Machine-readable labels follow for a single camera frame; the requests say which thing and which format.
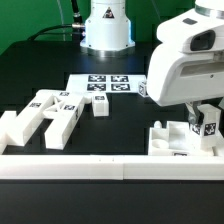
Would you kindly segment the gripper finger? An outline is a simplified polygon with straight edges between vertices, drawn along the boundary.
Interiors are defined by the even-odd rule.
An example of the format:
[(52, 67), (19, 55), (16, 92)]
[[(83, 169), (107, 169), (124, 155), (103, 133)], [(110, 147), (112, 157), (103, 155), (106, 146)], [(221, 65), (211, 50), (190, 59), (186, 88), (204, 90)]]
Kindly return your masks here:
[(187, 102), (186, 108), (189, 112), (188, 122), (192, 127), (200, 128), (204, 120), (204, 114), (199, 111), (200, 101)]

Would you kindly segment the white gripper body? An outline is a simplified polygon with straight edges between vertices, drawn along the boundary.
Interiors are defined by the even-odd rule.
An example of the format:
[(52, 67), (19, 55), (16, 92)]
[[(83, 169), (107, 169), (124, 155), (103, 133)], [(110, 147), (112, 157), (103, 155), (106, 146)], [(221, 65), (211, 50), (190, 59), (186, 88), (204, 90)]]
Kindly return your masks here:
[(191, 9), (158, 26), (147, 93), (160, 106), (224, 96), (224, 19)]

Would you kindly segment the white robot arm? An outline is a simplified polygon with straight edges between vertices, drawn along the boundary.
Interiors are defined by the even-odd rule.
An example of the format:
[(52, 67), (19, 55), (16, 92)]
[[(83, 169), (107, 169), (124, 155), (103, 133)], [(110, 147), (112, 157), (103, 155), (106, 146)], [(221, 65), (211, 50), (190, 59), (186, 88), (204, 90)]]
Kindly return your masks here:
[(184, 103), (189, 122), (205, 116), (200, 102), (224, 97), (224, 0), (195, 0), (195, 7), (157, 28), (147, 93), (160, 106)]

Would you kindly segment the robot base column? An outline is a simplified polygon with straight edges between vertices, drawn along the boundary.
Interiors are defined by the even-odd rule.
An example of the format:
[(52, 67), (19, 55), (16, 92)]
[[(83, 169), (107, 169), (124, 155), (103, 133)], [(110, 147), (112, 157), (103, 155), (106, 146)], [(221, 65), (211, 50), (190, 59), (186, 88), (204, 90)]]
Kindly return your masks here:
[(125, 0), (91, 0), (91, 13), (85, 21), (85, 38), (80, 43), (83, 52), (115, 57), (134, 50), (125, 4)]

